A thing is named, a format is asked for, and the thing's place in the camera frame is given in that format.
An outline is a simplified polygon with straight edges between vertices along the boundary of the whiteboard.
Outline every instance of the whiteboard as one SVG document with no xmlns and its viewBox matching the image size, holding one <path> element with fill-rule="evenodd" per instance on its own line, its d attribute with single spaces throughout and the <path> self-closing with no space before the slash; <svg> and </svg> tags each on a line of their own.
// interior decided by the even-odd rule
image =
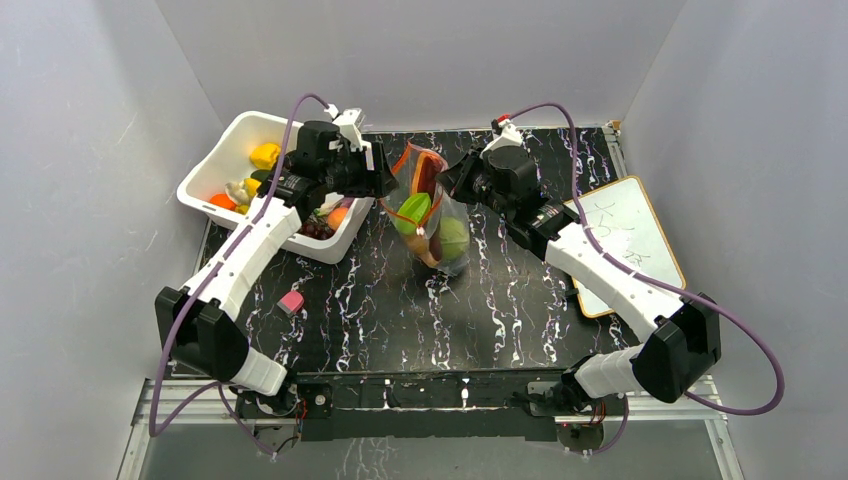
<svg viewBox="0 0 848 480">
<path fill-rule="evenodd" d="M 626 260 L 636 271 L 685 288 L 686 280 L 665 238 L 651 201 L 638 177 L 629 176 L 580 197 L 586 219 L 605 250 Z M 576 211 L 574 202 L 565 205 Z M 577 300 L 589 318 L 613 313 L 612 309 L 577 279 Z"/>
</svg>

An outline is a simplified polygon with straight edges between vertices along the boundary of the black joint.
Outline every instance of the black joint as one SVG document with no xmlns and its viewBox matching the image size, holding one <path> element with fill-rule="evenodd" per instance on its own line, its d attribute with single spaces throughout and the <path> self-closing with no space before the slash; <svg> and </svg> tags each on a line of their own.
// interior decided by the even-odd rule
<svg viewBox="0 0 848 480">
<path fill-rule="evenodd" d="M 165 287 L 154 303 L 159 336 L 164 347 L 174 321 L 188 301 L 188 293 Z M 171 358 L 227 382 L 241 369 L 247 358 L 247 337 L 230 317 L 218 308 L 217 300 L 195 301 L 186 314 L 171 348 Z"/>
<path fill-rule="evenodd" d="M 519 246 L 544 261 L 548 242 L 559 238 L 559 231 L 575 221 L 574 212 L 562 203 L 552 203 L 541 193 L 527 201 L 512 220 L 506 221 L 509 236 Z"/>
<path fill-rule="evenodd" d="M 721 358 L 718 322 L 716 312 L 691 301 L 658 318 L 660 327 L 631 360 L 636 380 L 654 398 L 675 402 Z"/>
<path fill-rule="evenodd" d="M 560 383 L 554 387 L 554 400 L 557 405 L 572 412 L 580 412 L 586 405 L 592 402 L 592 399 L 583 390 L 583 387 L 580 386 L 580 383 L 577 382 L 577 371 L 580 367 L 583 366 L 589 359 L 592 358 L 592 355 L 587 355 L 580 359 L 577 363 L 568 368 L 560 376 Z"/>
</svg>

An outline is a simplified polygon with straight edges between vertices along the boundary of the green fruit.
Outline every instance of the green fruit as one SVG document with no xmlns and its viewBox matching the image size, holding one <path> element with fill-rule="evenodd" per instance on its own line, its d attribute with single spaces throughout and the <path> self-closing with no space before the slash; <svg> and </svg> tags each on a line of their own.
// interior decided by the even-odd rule
<svg viewBox="0 0 848 480">
<path fill-rule="evenodd" d="M 254 170 L 253 173 L 250 174 L 250 178 L 254 180 L 259 180 L 259 182 L 264 182 L 268 175 L 271 175 L 271 170 Z"/>
<path fill-rule="evenodd" d="M 454 217 L 442 217 L 439 223 L 439 240 L 442 242 L 442 260 L 459 258 L 468 250 L 471 241 L 468 225 Z"/>
<path fill-rule="evenodd" d="M 411 195 L 398 209 L 398 215 L 406 217 L 415 223 L 409 223 L 401 218 L 395 218 L 395 228 L 401 235 L 413 235 L 421 223 L 421 219 L 430 211 L 430 195 L 427 192 Z"/>
</svg>

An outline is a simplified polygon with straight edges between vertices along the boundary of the pink eraser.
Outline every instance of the pink eraser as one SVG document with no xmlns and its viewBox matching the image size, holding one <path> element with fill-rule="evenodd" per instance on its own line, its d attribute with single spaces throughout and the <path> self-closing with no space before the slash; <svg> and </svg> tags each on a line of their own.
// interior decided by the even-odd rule
<svg viewBox="0 0 848 480">
<path fill-rule="evenodd" d="M 283 295 L 283 298 L 277 302 L 277 306 L 282 308 L 289 315 L 294 315 L 303 308 L 303 295 L 297 292 L 289 292 Z"/>
</svg>

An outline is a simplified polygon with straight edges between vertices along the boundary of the white plastic bin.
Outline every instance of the white plastic bin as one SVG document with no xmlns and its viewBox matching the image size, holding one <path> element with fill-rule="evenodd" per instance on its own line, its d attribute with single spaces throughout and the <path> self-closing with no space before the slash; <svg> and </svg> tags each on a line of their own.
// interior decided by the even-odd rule
<svg viewBox="0 0 848 480">
<path fill-rule="evenodd" d="M 250 153 L 263 143 L 280 144 L 287 122 L 285 118 L 261 112 L 245 112 L 236 117 L 215 148 L 180 183 L 177 188 L 179 201 L 205 213 L 218 225 L 230 230 L 235 229 L 244 216 L 216 207 L 206 200 L 216 193 L 223 192 L 227 182 L 237 182 L 249 177 L 251 172 L 256 170 L 250 162 Z M 297 130 L 300 126 L 299 122 L 292 124 L 289 151 L 297 146 Z M 327 198 L 338 198 L 338 195 L 331 195 Z M 373 198 L 356 199 L 339 230 L 327 240 L 315 240 L 295 234 L 282 248 L 319 262 L 339 263 L 350 248 L 373 203 Z"/>
</svg>

